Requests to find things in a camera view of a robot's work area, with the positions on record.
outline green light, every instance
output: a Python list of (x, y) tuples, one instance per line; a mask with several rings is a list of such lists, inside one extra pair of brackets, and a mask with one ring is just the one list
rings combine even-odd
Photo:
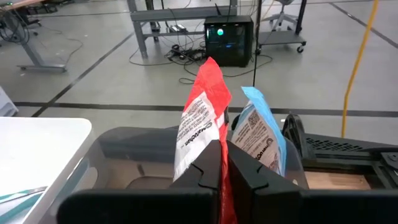
[(217, 34), (218, 34), (218, 35), (223, 35), (223, 34), (224, 34), (224, 31), (223, 31), (222, 29), (218, 29), (218, 30), (217, 30)]

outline black metal bracket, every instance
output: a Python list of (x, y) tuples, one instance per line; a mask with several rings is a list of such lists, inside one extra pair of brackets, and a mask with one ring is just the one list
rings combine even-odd
[(372, 188), (398, 189), (398, 146), (307, 134), (295, 114), (286, 117), (282, 134), (302, 156), (304, 170), (362, 174)]

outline red snack bag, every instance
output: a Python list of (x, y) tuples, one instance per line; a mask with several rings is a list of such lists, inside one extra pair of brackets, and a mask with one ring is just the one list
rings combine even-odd
[(231, 101), (217, 63), (209, 58), (198, 71), (181, 116), (175, 150), (174, 180), (200, 155), (211, 140), (219, 139), (222, 147), (220, 224), (235, 224), (231, 183), (228, 174), (228, 124), (224, 111)]

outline snack bag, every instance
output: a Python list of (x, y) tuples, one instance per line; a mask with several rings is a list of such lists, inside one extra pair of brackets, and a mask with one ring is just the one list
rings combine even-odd
[(209, 58), (198, 71), (181, 116), (175, 147), (174, 180), (200, 155), (211, 140), (219, 139), (221, 157), (220, 223), (237, 223), (228, 175), (226, 135), (228, 121), (224, 112), (231, 101), (231, 93), (223, 80), (217, 63)]
[(244, 107), (231, 142), (266, 167), (285, 175), (286, 141), (262, 93), (242, 87), (249, 103)]

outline yellow cable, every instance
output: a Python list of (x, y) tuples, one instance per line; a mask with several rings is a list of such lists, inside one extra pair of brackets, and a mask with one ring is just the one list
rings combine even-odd
[(377, 5), (379, 4), (379, 0), (374, 0), (373, 2), (373, 8), (372, 8), (372, 13), (371, 16), (368, 20), (368, 25), (366, 26), (366, 31), (362, 40), (361, 48), (359, 48), (358, 52), (358, 57), (356, 58), (355, 65), (353, 72), (351, 74), (351, 78), (349, 78), (346, 94), (344, 97), (344, 109), (343, 109), (343, 124), (341, 125), (341, 137), (343, 138), (346, 134), (346, 116), (347, 116), (347, 105), (348, 105), (348, 98), (349, 98), (349, 93), (351, 91), (351, 87), (353, 86), (354, 79), (356, 72), (358, 71), (359, 63), (362, 60), (362, 54), (365, 49), (366, 42), (368, 41), (369, 33), (372, 28), (372, 23), (374, 20), (374, 16), (376, 15), (377, 12)]

